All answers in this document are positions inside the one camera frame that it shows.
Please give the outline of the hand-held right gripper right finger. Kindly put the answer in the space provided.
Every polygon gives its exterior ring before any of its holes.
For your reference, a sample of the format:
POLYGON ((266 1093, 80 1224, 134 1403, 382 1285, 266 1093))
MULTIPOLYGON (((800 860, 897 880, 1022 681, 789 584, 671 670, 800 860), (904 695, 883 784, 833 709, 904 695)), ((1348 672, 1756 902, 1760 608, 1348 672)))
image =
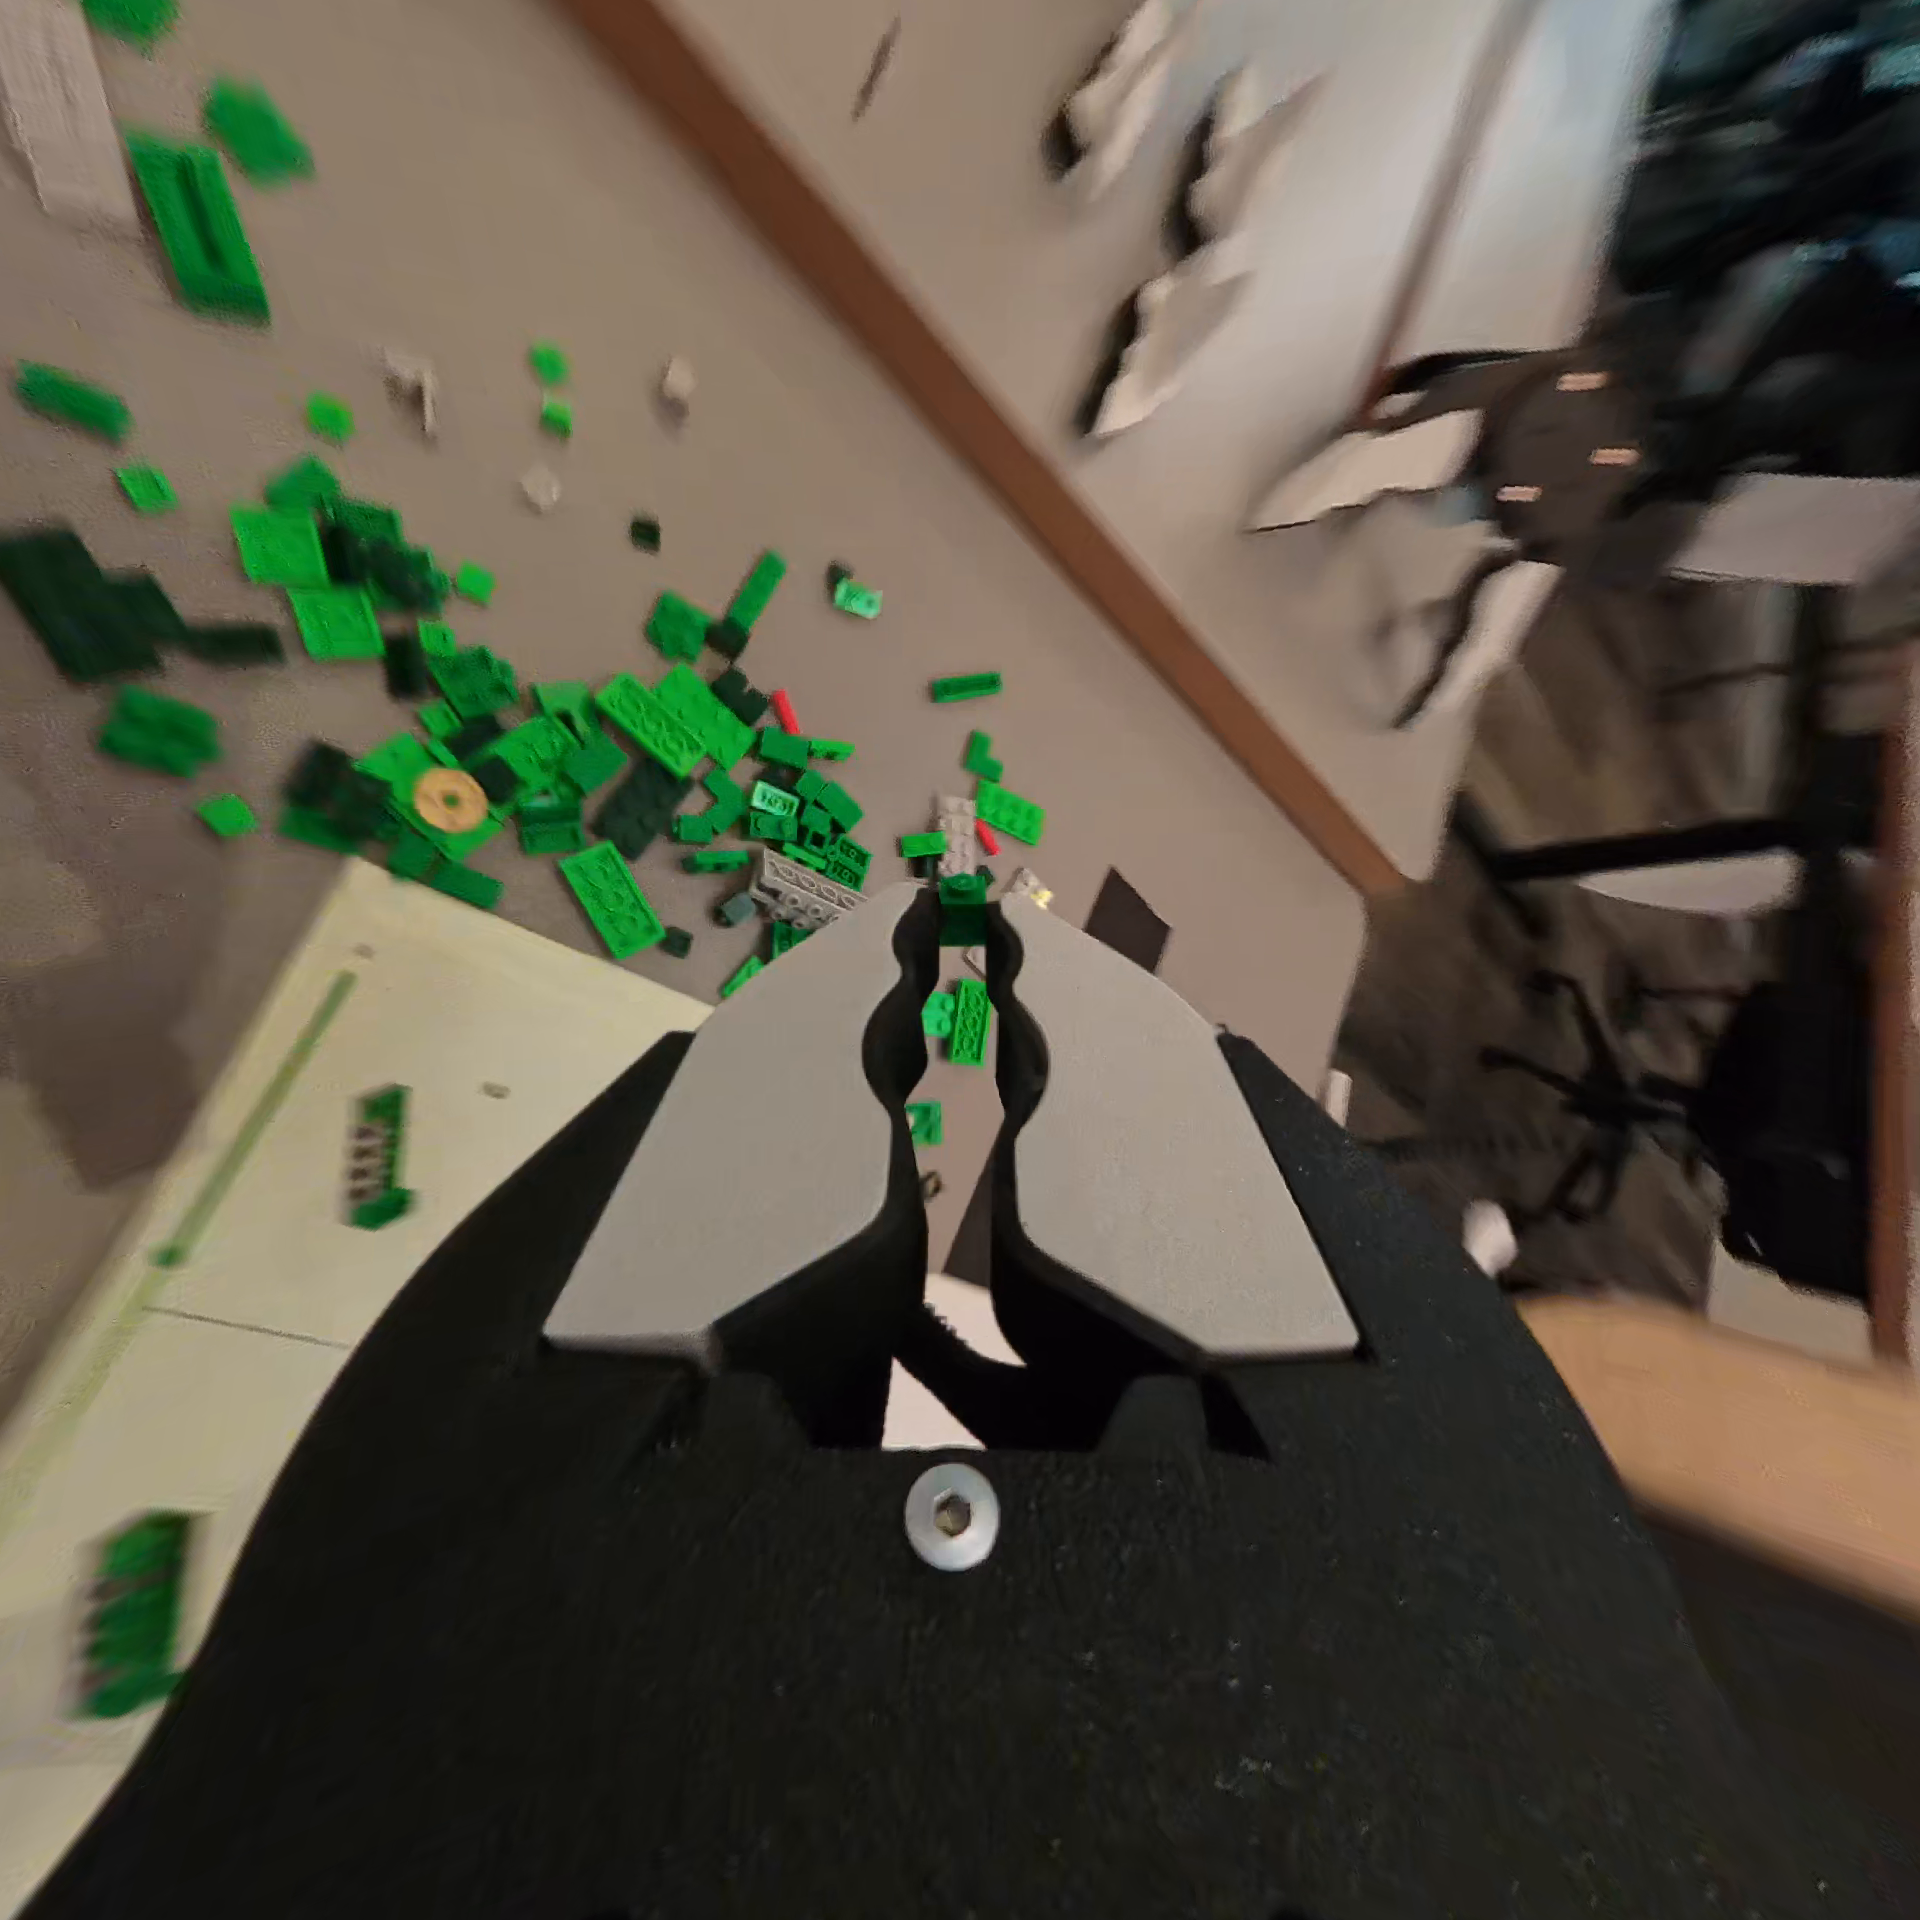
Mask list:
POLYGON ((1363 1351, 1222 1035, 1027 898, 986 940, 991 1298, 1020 1358, 992 1446, 1086 1449, 1141 1379, 1363 1351))

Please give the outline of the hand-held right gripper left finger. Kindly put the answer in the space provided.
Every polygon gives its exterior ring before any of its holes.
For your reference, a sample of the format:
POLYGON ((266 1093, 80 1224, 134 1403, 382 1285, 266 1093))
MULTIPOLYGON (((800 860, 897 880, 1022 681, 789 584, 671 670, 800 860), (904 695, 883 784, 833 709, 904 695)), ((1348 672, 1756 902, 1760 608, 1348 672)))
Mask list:
POLYGON ((907 1103, 929 891, 867 898, 690 1035, 543 1325, 558 1348, 763 1375, 806 1436, 877 1447, 925 1305, 907 1103))

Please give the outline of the grey desk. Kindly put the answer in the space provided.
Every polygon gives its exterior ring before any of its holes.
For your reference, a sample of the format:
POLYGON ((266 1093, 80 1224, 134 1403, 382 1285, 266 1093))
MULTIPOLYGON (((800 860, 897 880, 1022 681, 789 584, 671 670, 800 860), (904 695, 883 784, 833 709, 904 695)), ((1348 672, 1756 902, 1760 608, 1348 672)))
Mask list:
MULTIPOLYGON (((1359 896, 543 4, 184 4, 153 57, 99 64, 125 119, 176 134, 210 77, 259 82, 316 173, 236 190, 255 331, 184 309, 148 242, 47 216, 4 150, 4 379, 35 361, 120 395, 125 459, 178 497, 130 509, 107 445, 4 395, 4 528, 69 524, 185 617, 283 622, 228 513, 308 450, 325 393, 356 418, 347 492, 492 573, 458 632, 524 679, 653 677, 656 591, 723 607, 774 549, 746 674, 856 746, 877 875, 956 774, 967 723, 925 684, 998 668, 985 727, 1049 813, 1055 906, 1079 921, 1124 877, 1170 926, 1168 980, 1317 1089, 1359 896)), ((308 740, 404 727, 375 667, 288 649, 167 659, 160 689, 222 730, 203 780, 167 780, 95 751, 109 692, 67 684, 4 604, 5 1406, 341 869, 271 830, 220 840, 196 795, 263 815, 308 740)))

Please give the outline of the small black card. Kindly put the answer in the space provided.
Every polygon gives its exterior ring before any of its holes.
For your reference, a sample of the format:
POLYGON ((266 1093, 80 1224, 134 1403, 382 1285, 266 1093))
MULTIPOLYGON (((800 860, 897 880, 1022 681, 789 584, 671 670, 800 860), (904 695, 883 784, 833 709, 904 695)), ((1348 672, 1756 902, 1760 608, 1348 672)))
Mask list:
POLYGON ((1100 877, 1082 930, 1151 975, 1160 970, 1170 940, 1170 926, 1116 869, 1100 877))

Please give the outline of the grey holed toy brick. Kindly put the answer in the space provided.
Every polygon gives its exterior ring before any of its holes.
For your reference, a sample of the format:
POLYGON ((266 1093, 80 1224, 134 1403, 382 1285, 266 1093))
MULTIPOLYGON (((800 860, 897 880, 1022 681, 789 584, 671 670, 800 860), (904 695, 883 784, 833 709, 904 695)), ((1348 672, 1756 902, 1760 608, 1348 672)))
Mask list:
POLYGON ((758 851, 749 896, 771 921, 809 930, 834 924, 867 898, 858 886, 842 884, 774 847, 758 851))

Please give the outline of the pile of green toy bricks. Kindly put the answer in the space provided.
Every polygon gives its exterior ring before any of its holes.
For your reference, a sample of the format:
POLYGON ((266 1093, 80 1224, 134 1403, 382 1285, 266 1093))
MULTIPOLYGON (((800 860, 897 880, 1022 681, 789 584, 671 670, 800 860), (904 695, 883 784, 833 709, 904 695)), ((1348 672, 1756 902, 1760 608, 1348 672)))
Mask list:
POLYGON ((490 910, 500 834, 560 866, 617 958, 685 953, 636 880, 697 847, 782 695, 739 654, 774 599, 763 555, 714 615, 636 619, 621 488, 566 486, 564 342, 524 321, 636 321, 685 260, 692 180, 536 4, 243 4, 295 23, 288 75, 325 91, 325 180, 268 88, 211 73, 196 129, 115 109, 99 38, 157 17, 75 4, 138 236, 4 210, 4 1173, 114 1189, 178 1143, 255 816, 318 857, 372 857, 490 910), (121 134, 224 163, 271 325, 173 295, 121 134), (424 828, 429 765, 492 820, 424 828), (695 806, 692 828, 672 826, 695 806))

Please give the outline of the pale green instruction booklet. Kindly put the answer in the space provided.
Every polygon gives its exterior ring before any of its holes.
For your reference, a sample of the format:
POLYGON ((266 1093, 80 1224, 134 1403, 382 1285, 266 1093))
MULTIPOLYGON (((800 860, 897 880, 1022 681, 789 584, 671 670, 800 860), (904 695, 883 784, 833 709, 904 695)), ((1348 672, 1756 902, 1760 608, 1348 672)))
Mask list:
POLYGON ((189 1522, 189 1660, 350 1351, 440 1237, 706 1005, 341 866, 4 1433, 4 1902, 95 1812, 156 1707, 75 1709, 107 1541, 189 1522))

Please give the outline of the black and white torn packaging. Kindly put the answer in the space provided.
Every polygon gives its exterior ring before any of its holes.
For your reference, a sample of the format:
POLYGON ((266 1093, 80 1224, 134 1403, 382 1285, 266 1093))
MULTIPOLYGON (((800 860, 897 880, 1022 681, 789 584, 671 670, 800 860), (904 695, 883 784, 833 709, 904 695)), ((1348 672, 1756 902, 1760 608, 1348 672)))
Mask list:
POLYGON ((1176 395, 1209 342, 1274 271, 1266 205, 1301 142, 1353 131, 1364 177, 1394 192, 1394 219, 1361 207, 1364 258, 1380 255, 1378 348, 1422 288, 1428 255, 1472 155, 1475 88, 1499 75, 1513 4, 1331 4, 1354 36, 1333 59, 1284 73, 1243 57, 1213 75, 1182 138, 1160 216, 1159 264, 1126 293, 1072 415, 1086 443, 1138 428, 1176 395))

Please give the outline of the black office chair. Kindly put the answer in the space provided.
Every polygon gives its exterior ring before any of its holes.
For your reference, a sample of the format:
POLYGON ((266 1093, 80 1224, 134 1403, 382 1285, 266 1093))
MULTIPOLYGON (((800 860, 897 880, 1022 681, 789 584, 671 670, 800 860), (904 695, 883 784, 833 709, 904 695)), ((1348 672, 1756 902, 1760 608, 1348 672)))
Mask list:
MULTIPOLYGON (((1389 626, 1417 642, 1394 728, 1494 679, 1538 607, 1603 553, 1664 573, 1753 498, 1786 490, 1798 514, 1836 506, 1853 524, 1873 490, 1912 495, 1915 292, 1882 242, 1915 237, 1915 77, 1871 77, 1907 53, 1915 4, 1688 4, 1611 251, 1616 293, 1659 329, 1402 362, 1371 417, 1283 484, 1301 524, 1412 501, 1456 509, 1475 536, 1453 586, 1394 604, 1389 626)), ((1497 1044, 1479 1063, 1553 1090, 1590 1133, 1515 1227, 1590 1224, 1632 1140, 1682 1128, 1716 1168, 1734 1257, 1865 1302, 1867 987, 1838 837, 1856 755, 1819 730, 1811 652, 1787 659, 1805 736, 1787 813, 1642 837, 1672 866, 1712 851, 1792 866, 1786 957, 1736 998, 1707 1077, 1629 1081, 1557 969, 1528 990, 1577 1016, 1585 1072, 1497 1044)))

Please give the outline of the white table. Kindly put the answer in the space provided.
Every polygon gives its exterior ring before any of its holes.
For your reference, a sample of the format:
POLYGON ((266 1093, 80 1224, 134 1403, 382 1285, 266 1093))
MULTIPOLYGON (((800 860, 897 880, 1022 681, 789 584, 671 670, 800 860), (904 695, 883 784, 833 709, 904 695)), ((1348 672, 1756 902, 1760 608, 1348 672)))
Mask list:
POLYGON ((1425 878, 1474 719, 1389 732, 1345 528, 1246 517, 1380 371, 1579 333, 1670 4, 1201 4, 1162 103, 1086 199, 1043 128, 1131 4, 664 4, 1393 869, 1425 878), (1072 431, 1106 325, 1160 265, 1187 134, 1246 68, 1312 79, 1245 224, 1251 284, 1151 418, 1072 431))

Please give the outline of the long green toy plate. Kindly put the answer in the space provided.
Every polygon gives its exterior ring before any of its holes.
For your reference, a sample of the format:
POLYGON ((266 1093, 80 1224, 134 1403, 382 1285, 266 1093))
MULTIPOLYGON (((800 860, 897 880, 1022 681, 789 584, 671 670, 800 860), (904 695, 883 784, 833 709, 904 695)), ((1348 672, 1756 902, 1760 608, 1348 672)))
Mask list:
POLYGON ((121 142, 178 301, 202 319, 268 329, 269 299, 222 157, 138 128, 121 142))

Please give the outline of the white paper strip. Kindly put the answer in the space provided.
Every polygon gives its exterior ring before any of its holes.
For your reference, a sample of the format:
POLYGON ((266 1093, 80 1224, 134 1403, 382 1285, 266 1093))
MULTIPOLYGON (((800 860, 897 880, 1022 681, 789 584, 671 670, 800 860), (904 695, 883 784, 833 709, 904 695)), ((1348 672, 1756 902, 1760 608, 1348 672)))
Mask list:
POLYGON ((139 210, 75 4, 1 4, 1 112, 41 210, 64 226, 138 236, 139 210))

